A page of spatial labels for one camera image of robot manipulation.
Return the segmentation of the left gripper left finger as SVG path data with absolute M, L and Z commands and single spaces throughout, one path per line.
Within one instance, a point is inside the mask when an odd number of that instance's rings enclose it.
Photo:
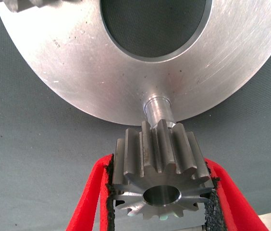
M 99 229 L 115 230 L 112 174 L 114 155 L 99 159 L 93 166 L 80 200 L 67 226 L 68 231 L 93 230 L 97 206 L 100 208 Z

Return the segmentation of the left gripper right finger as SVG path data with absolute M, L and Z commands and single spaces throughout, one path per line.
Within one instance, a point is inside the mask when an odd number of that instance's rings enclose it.
M 266 231 L 255 210 L 240 192 L 227 171 L 205 159 L 214 188 L 205 203 L 205 228 L 208 231 Z

